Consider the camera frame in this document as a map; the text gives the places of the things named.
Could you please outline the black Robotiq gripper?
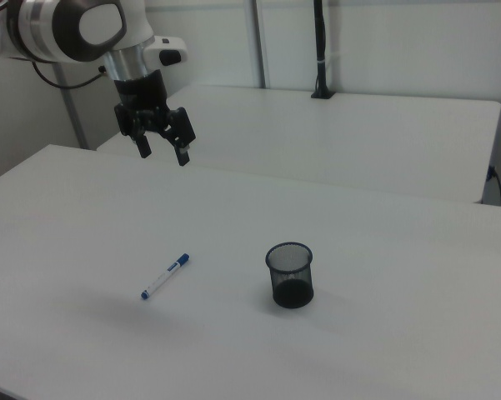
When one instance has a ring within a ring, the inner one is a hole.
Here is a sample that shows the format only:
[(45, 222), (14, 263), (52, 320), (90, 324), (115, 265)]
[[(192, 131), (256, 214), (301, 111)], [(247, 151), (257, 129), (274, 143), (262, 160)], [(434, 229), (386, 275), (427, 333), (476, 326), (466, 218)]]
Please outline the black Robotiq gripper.
[(160, 130), (160, 136), (173, 146), (178, 165), (185, 166), (190, 161), (188, 150), (196, 135), (185, 108), (169, 110), (162, 73), (157, 70), (139, 79), (114, 84), (120, 98), (114, 108), (120, 133), (135, 143), (141, 158), (152, 153), (146, 130)]

